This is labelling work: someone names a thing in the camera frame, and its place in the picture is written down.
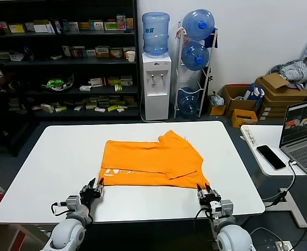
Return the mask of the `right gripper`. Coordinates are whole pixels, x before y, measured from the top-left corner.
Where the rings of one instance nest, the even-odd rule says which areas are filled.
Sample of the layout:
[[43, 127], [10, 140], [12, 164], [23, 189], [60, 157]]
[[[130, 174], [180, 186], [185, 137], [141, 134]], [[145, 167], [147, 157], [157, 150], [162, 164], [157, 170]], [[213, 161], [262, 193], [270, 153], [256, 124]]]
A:
[[208, 192], [206, 196], [204, 195], [200, 185], [197, 184], [197, 197], [199, 199], [200, 206], [209, 212], [221, 212], [221, 196], [216, 190], [212, 189], [210, 185], [206, 184], [205, 187]]

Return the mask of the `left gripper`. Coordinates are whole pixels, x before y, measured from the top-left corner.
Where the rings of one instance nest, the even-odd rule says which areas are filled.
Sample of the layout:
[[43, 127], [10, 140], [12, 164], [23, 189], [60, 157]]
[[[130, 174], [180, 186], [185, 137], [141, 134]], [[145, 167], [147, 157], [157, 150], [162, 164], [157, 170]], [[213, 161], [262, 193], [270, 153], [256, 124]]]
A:
[[94, 188], [96, 178], [93, 178], [87, 185], [83, 187], [83, 191], [79, 193], [81, 204], [90, 207], [95, 199], [101, 199], [104, 195], [104, 178], [101, 178], [97, 186]]

